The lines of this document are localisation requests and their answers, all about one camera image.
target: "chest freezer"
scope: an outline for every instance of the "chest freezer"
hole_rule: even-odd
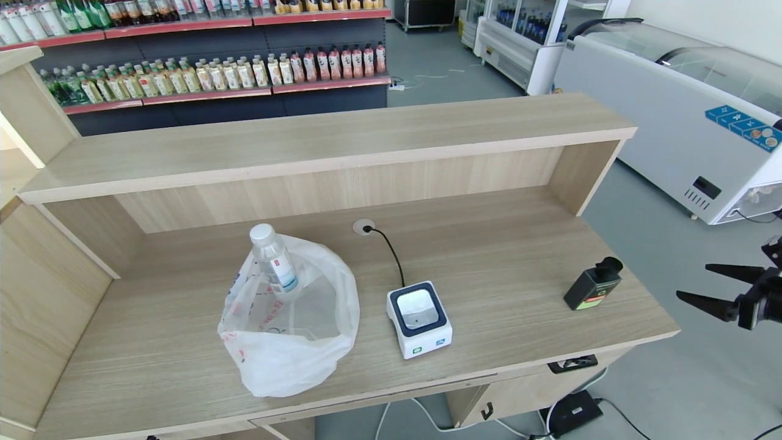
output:
[[[782,67],[641,23],[569,35],[554,77],[638,125],[619,159],[709,225],[782,208]]]

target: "wall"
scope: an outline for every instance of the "wall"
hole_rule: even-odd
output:
[[[627,16],[782,64],[780,0],[633,0]]]

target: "power adapter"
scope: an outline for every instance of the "power adapter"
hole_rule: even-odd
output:
[[[546,423],[550,408],[539,409],[538,415]],[[560,438],[592,421],[597,420],[603,412],[587,390],[566,395],[554,405],[554,412],[549,420],[548,430],[554,438]]]

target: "black device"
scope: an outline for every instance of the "black device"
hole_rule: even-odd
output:
[[[540,419],[546,423],[551,408],[539,409]],[[566,395],[554,405],[554,412],[548,423],[548,430],[554,438],[560,438],[575,429],[602,416],[603,412],[587,390]]]
[[[676,296],[711,316],[726,323],[738,319],[738,326],[752,330],[759,322],[769,320],[782,323],[782,236],[775,236],[760,247],[776,267],[708,264],[706,270],[752,286],[746,294],[740,294],[733,301],[691,294],[681,290]]]
[[[603,261],[594,265],[592,269],[581,273],[565,294],[565,302],[573,310],[584,310],[600,304],[622,281],[619,271],[624,267],[617,258],[603,258]]]

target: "wooden counter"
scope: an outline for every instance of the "wooden counter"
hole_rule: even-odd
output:
[[[411,282],[432,280],[454,326],[443,350],[405,361],[385,313],[399,275],[373,218]],[[470,380],[555,359],[670,337],[673,320],[638,280],[600,307],[572,312],[562,295],[612,255],[545,187],[278,218],[280,233],[325,244],[353,270],[361,324],[353,350],[322,385],[287,399],[254,398],[217,336],[224,292],[250,249],[254,223],[146,237],[106,292],[38,425],[37,440],[144,438],[331,407]]]

